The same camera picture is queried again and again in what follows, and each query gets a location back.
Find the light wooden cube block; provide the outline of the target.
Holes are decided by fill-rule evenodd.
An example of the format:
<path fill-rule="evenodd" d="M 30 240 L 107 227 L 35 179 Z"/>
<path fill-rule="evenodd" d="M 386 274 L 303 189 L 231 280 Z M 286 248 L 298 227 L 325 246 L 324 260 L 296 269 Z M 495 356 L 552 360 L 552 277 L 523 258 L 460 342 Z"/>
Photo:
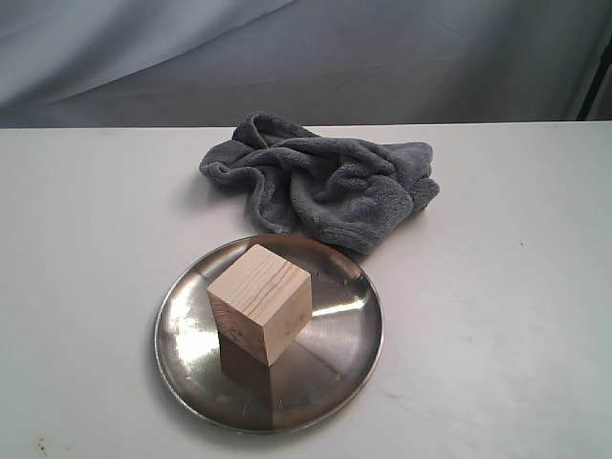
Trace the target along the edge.
<path fill-rule="evenodd" d="M 207 293 L 219 334 L 267 366 L 313 316 L 310 273 L 261 245 L 242 254 Z"/>

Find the grey fleece towel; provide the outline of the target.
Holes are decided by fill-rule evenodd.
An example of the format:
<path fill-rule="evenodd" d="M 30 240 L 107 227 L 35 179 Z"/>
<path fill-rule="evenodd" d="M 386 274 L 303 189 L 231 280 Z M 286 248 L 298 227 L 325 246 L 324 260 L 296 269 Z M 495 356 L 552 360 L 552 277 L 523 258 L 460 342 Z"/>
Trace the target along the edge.
<path fill-rule="evenodd" d="M 368 254 L 438 195 L 426 142 L 378 144 L 321 137 L 277 115 L 248 115 L 200 162 L 211 184 L 247 195 L 262 230 L 303 230 L 319 242 Z"/>

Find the grey backdrop cloth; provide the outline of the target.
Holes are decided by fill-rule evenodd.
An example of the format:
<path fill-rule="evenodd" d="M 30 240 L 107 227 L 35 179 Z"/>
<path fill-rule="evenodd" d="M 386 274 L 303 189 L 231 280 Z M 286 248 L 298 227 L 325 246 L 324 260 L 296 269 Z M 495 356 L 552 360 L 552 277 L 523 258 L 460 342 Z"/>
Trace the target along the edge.
<path fill-rule="evenodd" d="M 5 1 L 5 127 L 563 120 L 607 1 Z"/>

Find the black backdrop stand pole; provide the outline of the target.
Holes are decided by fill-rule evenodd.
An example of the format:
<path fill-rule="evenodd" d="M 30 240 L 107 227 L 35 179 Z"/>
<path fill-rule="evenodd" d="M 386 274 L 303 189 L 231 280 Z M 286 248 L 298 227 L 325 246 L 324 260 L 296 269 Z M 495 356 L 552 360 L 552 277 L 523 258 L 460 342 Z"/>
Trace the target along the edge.
<path fill-rule="evenodd" d="M 578 91 L 575 121 L 611 120 L 611 24 L 607 24 Z"/>

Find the round stainless steel plate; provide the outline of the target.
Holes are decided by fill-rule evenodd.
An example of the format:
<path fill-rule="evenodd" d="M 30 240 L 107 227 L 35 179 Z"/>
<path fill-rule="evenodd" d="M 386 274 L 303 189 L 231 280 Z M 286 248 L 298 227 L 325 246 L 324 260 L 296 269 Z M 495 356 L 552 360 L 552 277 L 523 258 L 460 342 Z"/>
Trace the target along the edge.
<path fill-rule="evenodd" d="M 220 337 L 207 288 L 253 245 L 310 272 L 313 319 L 272 365 Z M 256 235 L 207 253 L 167 292 L 152 332 L 159 373 L 186 410 L 233 431 L 273 434 L 312 426 L 366 385 L 383 347 L 383 314 L 362 267 L 313 239 Z"/>

